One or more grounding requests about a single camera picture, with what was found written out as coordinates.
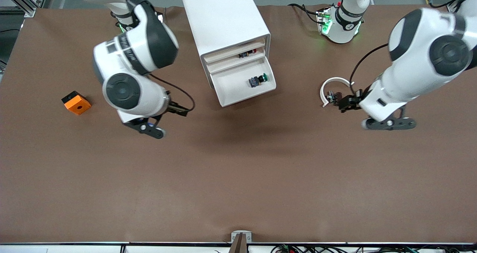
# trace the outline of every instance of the orange block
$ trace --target orange block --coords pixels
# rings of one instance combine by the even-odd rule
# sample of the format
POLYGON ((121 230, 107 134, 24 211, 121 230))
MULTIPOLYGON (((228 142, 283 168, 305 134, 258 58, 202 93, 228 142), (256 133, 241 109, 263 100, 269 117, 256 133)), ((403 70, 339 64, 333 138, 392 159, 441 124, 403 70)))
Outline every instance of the orange block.
POLYGON ((82 114, 91 107, 91 104, 85 99, 85 97, 83 97, 76 91, 71 92, 71 94, 67 95, 61 100, 64 106, 70 112, 73 112, 78 115, 82 114))

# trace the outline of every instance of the black round joint cap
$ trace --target black round joint cap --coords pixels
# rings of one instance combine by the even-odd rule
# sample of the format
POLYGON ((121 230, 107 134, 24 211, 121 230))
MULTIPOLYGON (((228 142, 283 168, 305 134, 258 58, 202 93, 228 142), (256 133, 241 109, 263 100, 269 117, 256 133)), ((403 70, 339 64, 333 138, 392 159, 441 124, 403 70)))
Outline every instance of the black round joint cap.
POLYGON ((132 109, 138 105, 141 89, 135 78, 126 73, 113 75, 106 84, 109 101, 119 108, 132 109))
POLYGON ((452 76, 463 71, 470 62, 469 48, 460 38, 445 35, 434 40, 429 50, 437 73, 452 76))

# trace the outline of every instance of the orange and black block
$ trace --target orange and black block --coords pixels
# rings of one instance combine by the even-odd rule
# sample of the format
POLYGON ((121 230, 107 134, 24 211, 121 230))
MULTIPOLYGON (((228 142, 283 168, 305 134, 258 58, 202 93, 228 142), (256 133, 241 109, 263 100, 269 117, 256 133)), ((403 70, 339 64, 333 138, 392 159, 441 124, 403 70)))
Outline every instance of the orange and black block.
POLYGON ((78 115, 91 107, 91 104, 85 99, 85 97, 76 91, 71 92, 69 95, 62 98, 61 101, 70 112, 78 115))

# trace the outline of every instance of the white box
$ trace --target white box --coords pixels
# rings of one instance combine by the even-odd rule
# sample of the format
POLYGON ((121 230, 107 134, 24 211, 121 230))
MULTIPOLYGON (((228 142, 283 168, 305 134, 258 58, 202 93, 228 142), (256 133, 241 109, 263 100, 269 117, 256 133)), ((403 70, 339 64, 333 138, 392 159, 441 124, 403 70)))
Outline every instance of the white box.
POLYGON ((253 0, 182 0, 211 88, 222 107, 275 90, 270 32, 253 0), (257 49, 250 56, 239 54, 257 49), (249 79, 269 81, 252 88, 249 79))

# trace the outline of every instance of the brown table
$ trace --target brown table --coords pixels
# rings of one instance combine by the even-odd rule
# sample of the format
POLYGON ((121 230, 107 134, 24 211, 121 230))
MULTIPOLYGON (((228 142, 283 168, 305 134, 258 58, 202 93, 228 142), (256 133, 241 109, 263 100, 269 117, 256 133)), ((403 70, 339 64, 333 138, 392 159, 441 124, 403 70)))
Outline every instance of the brown table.
MULTIPOLYGON (((184 9, 168 8, 181 50, 155 74, 197 109, 164 116, 162 140, 122 126, 102 97, 91 58, 118 34, 109 11, 37 10, 0 86, 0 241, 221 241, 236 229, 256 241, 475 241, 475 70, 411 102, 411 131, 364 131, 363 111, 321 107, 322 82, 347 78, 415 8, 371 6, 338 45, 301 11, 259 7, 278 86, 226 108, 184 9), (61 102, 72 90, 93 104, 81 116, 61 102)), ((372 55, 356 88, 389 65, 372 55)))

